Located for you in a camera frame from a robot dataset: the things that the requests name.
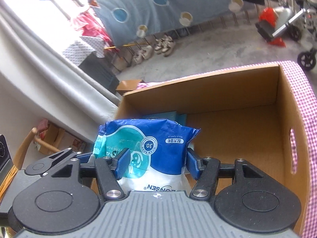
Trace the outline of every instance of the white curtain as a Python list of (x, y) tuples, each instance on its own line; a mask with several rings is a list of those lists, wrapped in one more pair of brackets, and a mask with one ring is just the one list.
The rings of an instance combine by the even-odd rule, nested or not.
[(119, 99), (35, 35), (3, 0), (0, 28), (51, 85), (96, 123), (114, 118)]

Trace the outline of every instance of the blue and white package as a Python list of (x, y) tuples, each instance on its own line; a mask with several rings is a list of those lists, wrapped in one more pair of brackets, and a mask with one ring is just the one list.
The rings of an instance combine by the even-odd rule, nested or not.
[(186, 147), (200, 130), (161, 119), (125, 119), (107, 122), (96, 157), (115, 157), (123, 148), (129, 148), (131, 161), (119, 181), (124, 192), (190, 191), (184, 176)]

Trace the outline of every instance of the pair of shoes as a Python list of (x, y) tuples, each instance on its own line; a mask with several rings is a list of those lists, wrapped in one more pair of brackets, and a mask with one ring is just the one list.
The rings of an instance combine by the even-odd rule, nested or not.
[(162, 39), (157, 39), (156, 41), (158, 42), (154, 48), (156, 54), (163, 54), (166, 57), (172, 53), (175, 42), (170, 36), (164, 35)]
[(146, 47), (143, 47), (140, 49), (135, 55), (133, 56), (133, 60), (137, 63), (140, 64), (142, 63), (143, 60), (147, 60), (151, 57), (153, 52), (153, 47), (148, 45)]

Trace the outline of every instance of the blue blanket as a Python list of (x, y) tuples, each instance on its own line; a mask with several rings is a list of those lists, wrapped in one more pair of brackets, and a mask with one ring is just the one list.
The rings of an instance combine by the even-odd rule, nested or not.
[(116, 46), (249, 9), (242, 0), (97, 0), (97, 16)]

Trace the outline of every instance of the concrete floor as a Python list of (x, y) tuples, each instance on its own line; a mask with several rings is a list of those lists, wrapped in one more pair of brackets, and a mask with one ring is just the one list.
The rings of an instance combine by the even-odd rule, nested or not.
[[(219, 26), (176, 40), (175, 50), (169, 57), (154, 54), (149, 60), (125, 69), (117, 77), (119, 80), (162, 82), (233, 66), (297, 61), (301, 51), (310, 49), (308, 39), (304, 35), (302, 41), (296, 43), (286, 36), (286, 47), (277, 47), (267, 44), (254, 24), (227, 29)], [(306, 75), (317, 94), (317, 67)]]

